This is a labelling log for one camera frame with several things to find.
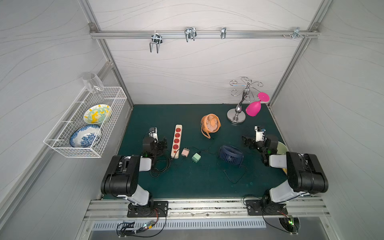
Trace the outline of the pink usb charger plug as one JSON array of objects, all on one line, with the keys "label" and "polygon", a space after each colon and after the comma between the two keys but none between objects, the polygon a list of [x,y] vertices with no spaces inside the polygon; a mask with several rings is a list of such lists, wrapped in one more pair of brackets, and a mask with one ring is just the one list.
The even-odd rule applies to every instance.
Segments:
[{"label": "pink usb charger plug", "polygon": [[184,149],[182,150],[182,152],[181,152],[181,155],[182,155],[183,157],[187,158],[188,155],[189,155],[189,153],[190,153],[190,150],[189,150],[188,148],[184,148]]}]

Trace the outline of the green usb charger plug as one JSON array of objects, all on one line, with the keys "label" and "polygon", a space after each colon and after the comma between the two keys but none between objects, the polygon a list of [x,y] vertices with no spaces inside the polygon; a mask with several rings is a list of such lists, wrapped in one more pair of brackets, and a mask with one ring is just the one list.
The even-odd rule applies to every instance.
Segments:
[{"label": "green usb charger plug", "polygon": [[198,153],[195,153],[195,154],[192,156],[192,161],[193,161],[194,163],[198,163],[198,162],[200,161],[200,159],[201,159],[201,155],[198,154]]}]

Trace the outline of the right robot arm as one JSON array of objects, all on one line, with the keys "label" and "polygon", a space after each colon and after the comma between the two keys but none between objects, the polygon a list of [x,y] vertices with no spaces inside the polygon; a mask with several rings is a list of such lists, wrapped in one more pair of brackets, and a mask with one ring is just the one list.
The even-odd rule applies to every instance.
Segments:
[{"label": "right robot arm", "polygon": [[315,195],[328,191],[329,182],[316,155],[289,151],[279,154],[279,141],[273,135],[267,135],[259,141],[242,136],[242,140],[245,147],[260,153],[265,166],[287,170],[285,182],[266,190],[262,206],[283,204],[305,194]]}]

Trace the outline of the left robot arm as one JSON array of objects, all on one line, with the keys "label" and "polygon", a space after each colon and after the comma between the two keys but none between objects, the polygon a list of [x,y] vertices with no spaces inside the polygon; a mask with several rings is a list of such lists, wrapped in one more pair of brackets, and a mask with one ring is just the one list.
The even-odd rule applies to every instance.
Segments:
[{"label": "left robot arm", "polygon": [[101,193],[127,200],[133,206],[152,209],[153,197],[139,185],[139,174],[154,170],[157,158],[164,154],[167,146],[166,138],[159,141],[145,137],[141,155],[113,156],[101,182]]}]

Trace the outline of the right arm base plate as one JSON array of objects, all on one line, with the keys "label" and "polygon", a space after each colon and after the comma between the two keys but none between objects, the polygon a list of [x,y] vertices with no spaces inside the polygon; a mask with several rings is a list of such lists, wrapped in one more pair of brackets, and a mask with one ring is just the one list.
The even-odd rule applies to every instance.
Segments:
[{"label": "right arm base plate", "polygon": [[288,215],[285,204],[277,204],[273,202],[266,204],[262,200],[245,200],[244,203],[249,216]]}]

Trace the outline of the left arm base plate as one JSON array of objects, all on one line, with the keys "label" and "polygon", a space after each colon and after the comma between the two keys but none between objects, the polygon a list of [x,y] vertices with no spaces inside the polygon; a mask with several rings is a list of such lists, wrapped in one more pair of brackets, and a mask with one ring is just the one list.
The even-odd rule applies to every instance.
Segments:
[{"label": "left arm base plate", "polygon": [[154,201],[149,202],[145,206],[128,205],[128,218],[165,218],[168,214],[169,202],[168,201]]}]

